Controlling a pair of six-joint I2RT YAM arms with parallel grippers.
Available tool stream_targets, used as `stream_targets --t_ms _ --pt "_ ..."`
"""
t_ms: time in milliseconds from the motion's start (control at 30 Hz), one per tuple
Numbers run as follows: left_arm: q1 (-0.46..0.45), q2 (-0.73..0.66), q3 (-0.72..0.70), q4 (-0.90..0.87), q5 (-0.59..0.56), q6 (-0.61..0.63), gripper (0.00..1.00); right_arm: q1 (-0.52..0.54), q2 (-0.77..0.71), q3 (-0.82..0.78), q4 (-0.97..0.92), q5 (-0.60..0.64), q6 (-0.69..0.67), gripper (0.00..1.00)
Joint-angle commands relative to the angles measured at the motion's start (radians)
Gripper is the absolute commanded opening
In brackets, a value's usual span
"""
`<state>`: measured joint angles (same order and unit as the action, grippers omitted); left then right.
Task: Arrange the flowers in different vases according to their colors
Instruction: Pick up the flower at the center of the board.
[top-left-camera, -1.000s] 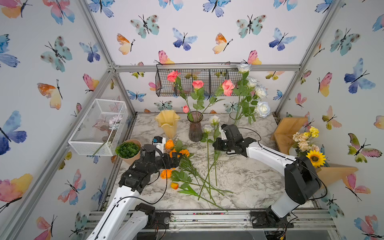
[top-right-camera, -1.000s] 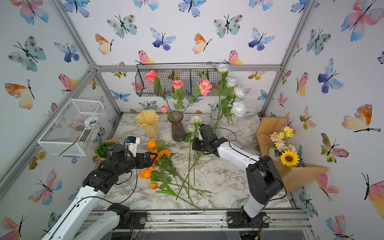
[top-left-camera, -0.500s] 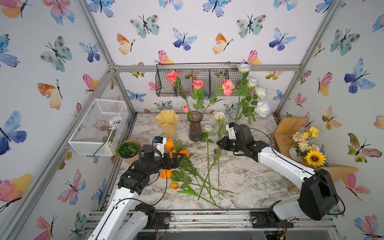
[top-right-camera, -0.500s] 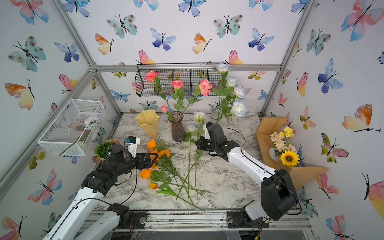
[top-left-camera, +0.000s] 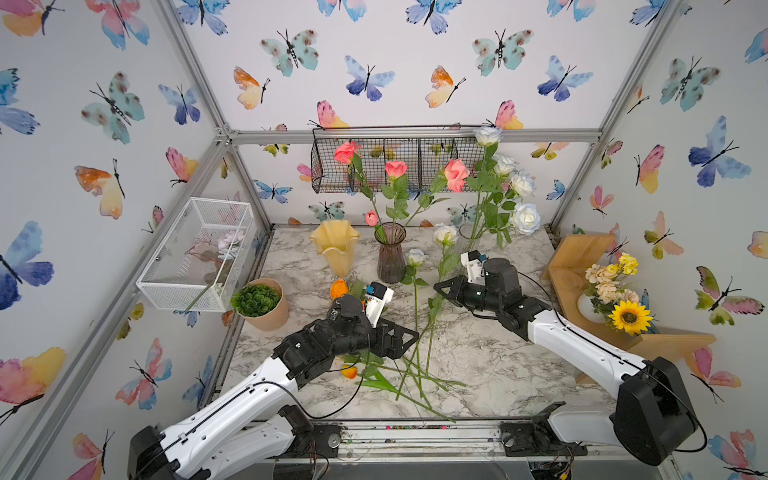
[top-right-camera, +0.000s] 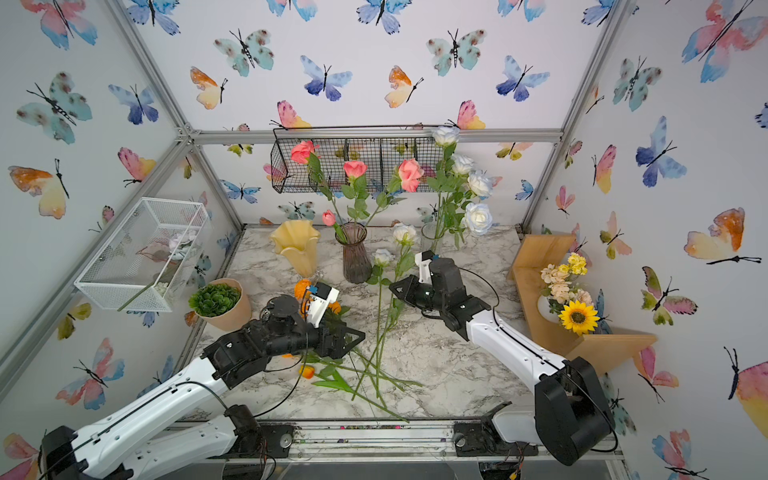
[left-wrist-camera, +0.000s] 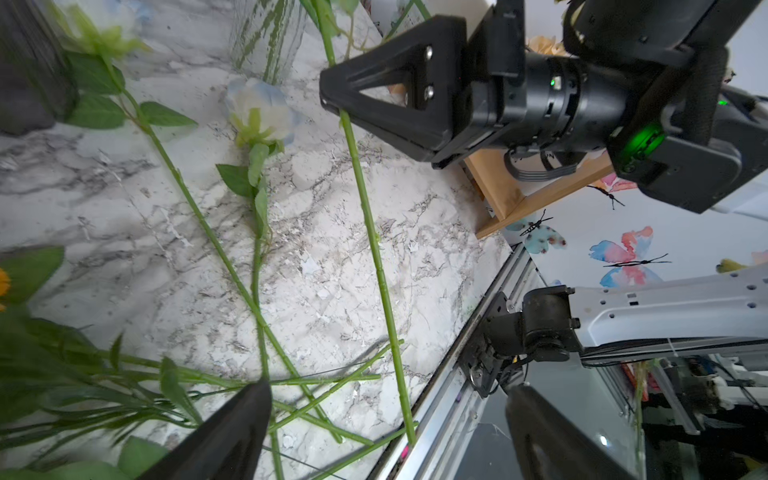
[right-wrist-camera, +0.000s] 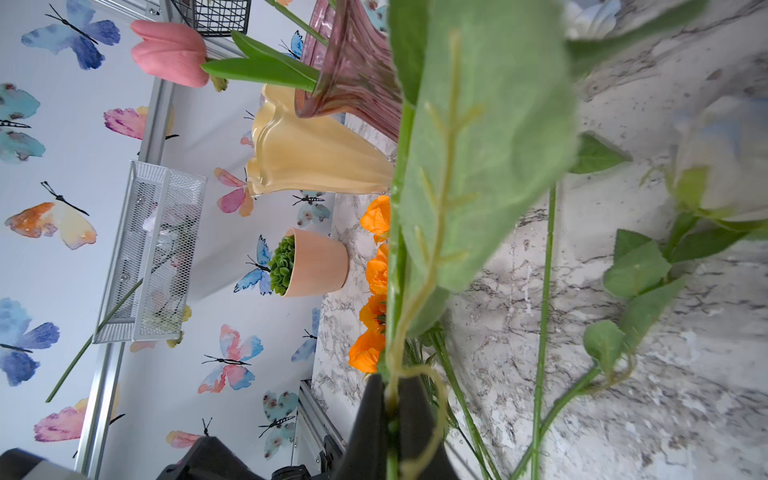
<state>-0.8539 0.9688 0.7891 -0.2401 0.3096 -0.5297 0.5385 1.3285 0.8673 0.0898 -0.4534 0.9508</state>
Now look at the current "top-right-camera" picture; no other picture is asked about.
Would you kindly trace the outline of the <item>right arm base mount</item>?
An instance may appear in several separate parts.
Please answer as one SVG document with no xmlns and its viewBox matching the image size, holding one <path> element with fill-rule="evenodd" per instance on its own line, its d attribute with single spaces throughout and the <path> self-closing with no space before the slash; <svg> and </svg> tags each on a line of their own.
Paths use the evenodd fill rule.
<svg viewBox="0 0 768 480">
<path fill-rule="evenodd" d="M 540 443 L 532 407 L 512 402 L 456 422 L 452 441 L 459 457 L 537 456 Z"/>
</svg>

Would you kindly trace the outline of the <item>pink tulip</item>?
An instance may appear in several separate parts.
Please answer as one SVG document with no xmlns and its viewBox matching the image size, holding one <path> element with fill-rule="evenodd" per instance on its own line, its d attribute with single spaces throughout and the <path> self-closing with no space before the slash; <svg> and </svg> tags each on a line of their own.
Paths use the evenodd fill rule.
<svg viewBox="0 0 768 480">
<path fill-rule="evenodd" d="M 337 219 L 337 216 L 331 210 L 327 210 L 322 214 L 322 221 L 325 226 L 333 228 L 335 237 L 339 243 L 341 244 L 348 243 L 347 236 L 343 230 L 341 223 Z"/>
</svg>

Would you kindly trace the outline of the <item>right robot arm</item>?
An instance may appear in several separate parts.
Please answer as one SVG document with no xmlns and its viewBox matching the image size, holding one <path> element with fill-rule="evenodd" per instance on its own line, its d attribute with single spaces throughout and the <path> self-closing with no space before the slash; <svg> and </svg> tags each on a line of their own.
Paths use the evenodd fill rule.
<svg viewBox="0 0 768 480">
<path fill-rule="evenodd" d="M 467 292 L 463 270 L 452 259 L 424 252 L 417 265 L 418 274 L 390 285 L 394 298 L 485 350 L 533 395 L 530 412 L 501 405 L 478 422 L 478 435 L 488 447 L 542 446 L 571 466 L 598 452 L 607 437 L 618 436 L 598 375 L 587 360 L 568 360 L 509 326 L 495 306 Z"/>
</svg>

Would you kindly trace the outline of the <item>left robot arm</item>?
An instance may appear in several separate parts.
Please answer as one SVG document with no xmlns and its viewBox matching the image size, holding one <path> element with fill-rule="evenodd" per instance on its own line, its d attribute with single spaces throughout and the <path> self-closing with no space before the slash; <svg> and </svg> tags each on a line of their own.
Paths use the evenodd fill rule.
<svg viewBox="0 0 768 480">
<path fill-rule="evenodd" d="M 262 373 L 275 357 L 313 352 L 341 359 L 365 338 L 321 307 L 305 313 L 291 295 L 269 300 L 258 318 L 204 348 L 184 369 L 107 418 L 78 430 L 46 434 L 39 454 L 42 479 L 157 479 L 228 453 L 239 440 L 257 440 L 259 425 L 244 405 L 230 405 L 201 427 L 159 434 L 208 400 Z"/>
</svg>

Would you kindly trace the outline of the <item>pink rose pair stem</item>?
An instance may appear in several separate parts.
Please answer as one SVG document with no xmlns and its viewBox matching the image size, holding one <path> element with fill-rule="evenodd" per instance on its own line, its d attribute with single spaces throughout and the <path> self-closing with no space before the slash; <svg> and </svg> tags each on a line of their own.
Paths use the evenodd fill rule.
<svg viewBox="0 0 768 480">
<path fill-rule="evenodd" d="M 323 171 L 320 157 L 316 152 L 313 142 L 303 141 L 297 144 L 291 151 L 291 160 L 294 163 L 307 167 L 311 184 L 332 203 L 332 211 L 338 220 L 340 219 L 341 212 L 337 205 L 337 197 L 335 196 L 337 192 L 353 202 L 353 205 L 347 211 L 347 217 L 351 221 L 366 220 L 371 214 L 367 204 L 370 198 L 366 178 L 367 166 L 362 161 L 352 160 L 346 161 L 343 164 L 345 180 L 336 192 L 334 187 L 331 186 L 330 177 Z"/>
</svg>

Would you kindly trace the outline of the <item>pink rose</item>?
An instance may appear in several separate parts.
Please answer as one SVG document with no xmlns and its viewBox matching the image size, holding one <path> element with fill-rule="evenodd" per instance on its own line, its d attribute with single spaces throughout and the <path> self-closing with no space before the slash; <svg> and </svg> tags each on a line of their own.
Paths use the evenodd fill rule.
<svg viewBox="0 0 768 480">
<path fill-rule="evenodd" d="M 404 160 L 394 171 L 390 181 L 376 197 L 376 208 L 365 221 L 368 226 L 378 213 L 401 201 L 402 193 L 416 193 L 424 177 L 424 170 L 416 159 Z"/>
</svg>

